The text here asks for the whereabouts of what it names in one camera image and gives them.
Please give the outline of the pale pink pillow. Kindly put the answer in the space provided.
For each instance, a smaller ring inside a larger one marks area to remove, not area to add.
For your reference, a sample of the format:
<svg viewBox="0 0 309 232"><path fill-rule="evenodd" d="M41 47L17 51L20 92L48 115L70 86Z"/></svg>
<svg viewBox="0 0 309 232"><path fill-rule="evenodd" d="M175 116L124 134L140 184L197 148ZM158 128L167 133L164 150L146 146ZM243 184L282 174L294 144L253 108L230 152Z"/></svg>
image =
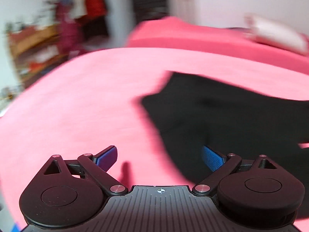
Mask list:
<svg viewBox="0 0 309 232"><path fill-rule="evenodd" d="M290 26L256 14L246 14L244 21L248 26L248 39L300 55L308 55L308 38Z"/></svg>

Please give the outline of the red hanging clothes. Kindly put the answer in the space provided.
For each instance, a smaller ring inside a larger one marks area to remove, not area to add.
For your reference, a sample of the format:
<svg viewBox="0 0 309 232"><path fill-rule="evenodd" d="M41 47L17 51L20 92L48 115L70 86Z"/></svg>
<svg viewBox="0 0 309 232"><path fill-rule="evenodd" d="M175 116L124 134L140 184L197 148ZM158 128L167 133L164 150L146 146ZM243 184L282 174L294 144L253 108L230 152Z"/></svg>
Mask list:
<svg viewBox="0 0 309 232"><path fill-rule="evenodd" d="M85 52L83 45L95 38L109 38L105 0L58 0L59 47L62 52Z"/></svg>

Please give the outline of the black pants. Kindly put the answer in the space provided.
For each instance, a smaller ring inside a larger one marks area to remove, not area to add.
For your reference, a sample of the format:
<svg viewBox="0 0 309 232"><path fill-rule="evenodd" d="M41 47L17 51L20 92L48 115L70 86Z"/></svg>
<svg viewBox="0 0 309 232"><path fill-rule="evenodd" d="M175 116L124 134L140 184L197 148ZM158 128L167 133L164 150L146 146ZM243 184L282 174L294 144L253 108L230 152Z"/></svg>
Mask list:
<svg viewBox="0 0 309 232"><path fill-rule="evenodd" d="M244 159L266 154L308 185L308 102L264 96L216 80L172 73L165 87L142 98L179 172L198 183L210 169L202 148Z"/></svg>

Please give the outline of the pink bed sheet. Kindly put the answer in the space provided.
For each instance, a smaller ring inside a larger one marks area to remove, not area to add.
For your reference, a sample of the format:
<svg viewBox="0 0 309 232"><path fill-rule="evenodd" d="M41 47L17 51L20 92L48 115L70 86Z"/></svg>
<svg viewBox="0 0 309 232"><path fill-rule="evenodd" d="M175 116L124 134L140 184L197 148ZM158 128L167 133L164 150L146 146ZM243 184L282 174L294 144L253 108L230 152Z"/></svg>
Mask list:
<svg viewBox="0 0 309 232"><path fill-rule="evenodd" d="M308 57L255 43L244 32L188 24L177 17L139 23L127 47L172 48L227 55L308 74Z"/></svg>

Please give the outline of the pink fleece blanket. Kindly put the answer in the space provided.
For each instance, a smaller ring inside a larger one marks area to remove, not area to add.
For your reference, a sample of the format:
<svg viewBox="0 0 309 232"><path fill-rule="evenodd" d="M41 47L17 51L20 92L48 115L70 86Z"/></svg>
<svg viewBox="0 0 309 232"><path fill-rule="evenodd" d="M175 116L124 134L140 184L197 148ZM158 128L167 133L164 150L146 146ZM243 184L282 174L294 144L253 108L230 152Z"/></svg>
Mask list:
<svg viewBox="0 0 309 232"><path fill-rule="evenodd" d="M212 53L117 48L66 62L25 90L1 118L1 190L14 221L26 222L19 197L54 154L76 159L110 145L110 174L132 185L187 185L139 104L159 91L170 71L198 74L261 94L308 99L303 73Z"/></svg>

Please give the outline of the wooden shelf unit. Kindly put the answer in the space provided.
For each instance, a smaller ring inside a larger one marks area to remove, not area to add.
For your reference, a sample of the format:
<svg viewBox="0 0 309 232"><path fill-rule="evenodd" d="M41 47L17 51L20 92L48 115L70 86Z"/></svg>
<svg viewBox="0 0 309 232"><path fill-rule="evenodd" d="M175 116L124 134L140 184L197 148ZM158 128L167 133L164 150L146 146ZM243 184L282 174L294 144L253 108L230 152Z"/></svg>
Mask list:
<svg viewBox="0 0 309 232"><path fill-rule="evenodd" d="M18 32L8 32L6 40L15 73L25 89L68 58L60 47L57 24L40 29L27 26Z"/></svg>

